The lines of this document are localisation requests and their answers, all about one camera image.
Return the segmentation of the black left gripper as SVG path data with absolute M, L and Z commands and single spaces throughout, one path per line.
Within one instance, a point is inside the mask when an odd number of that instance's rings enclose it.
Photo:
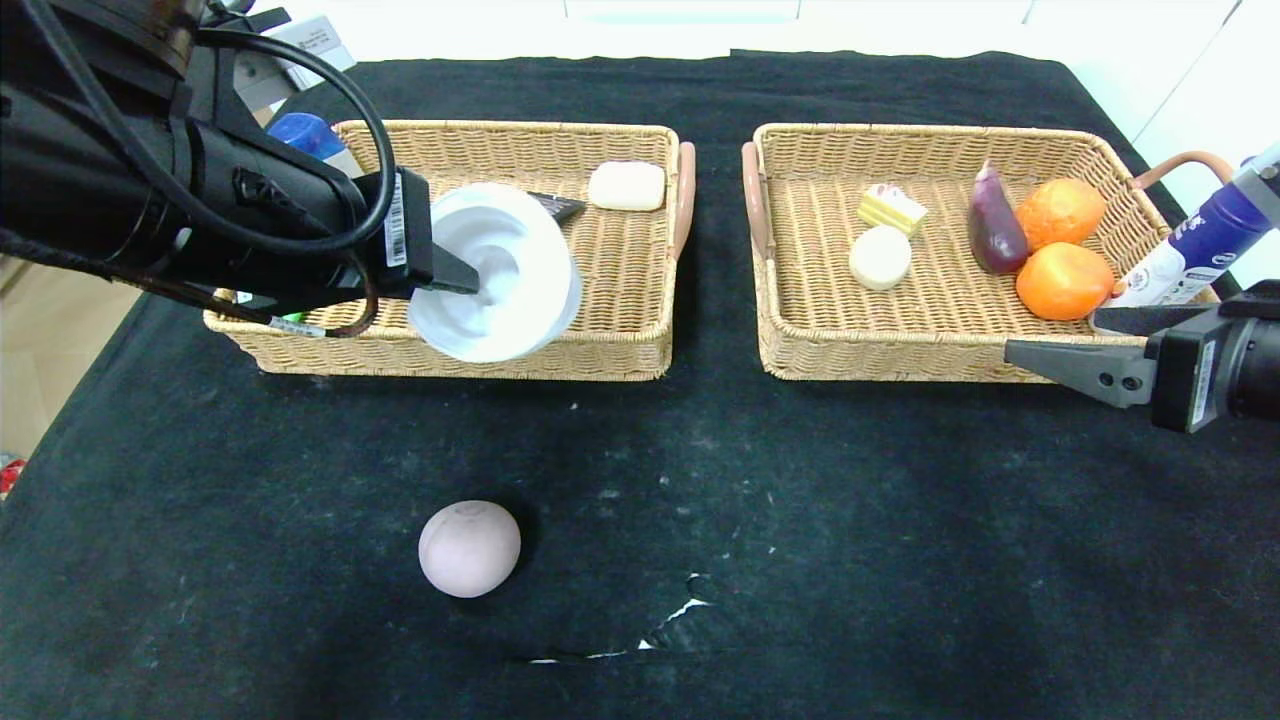
M 337 256 L 339 266 L 328 288 L 330 301 L 365 296 L 360 274 L 365 269 L 381 299 L 408 301 L 417 290 L 476 295 L 479 272 L 449 250 L 433 242 L 428 182 L 415 172 L 396 168 L 390 206 L 369 237 Z

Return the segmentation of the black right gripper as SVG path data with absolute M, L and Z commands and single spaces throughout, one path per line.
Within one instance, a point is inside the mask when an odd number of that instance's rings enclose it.
M 1137 346 L 1010 340 L 1004 360 L 1111 407 L 1151 406 L 1157 428 L 1196 433 L 1221 416 L 1279 419 L 1276 318 L 1224 315 L 1215 304 L 1103 306 L 1103 336 L 1149 337 Z

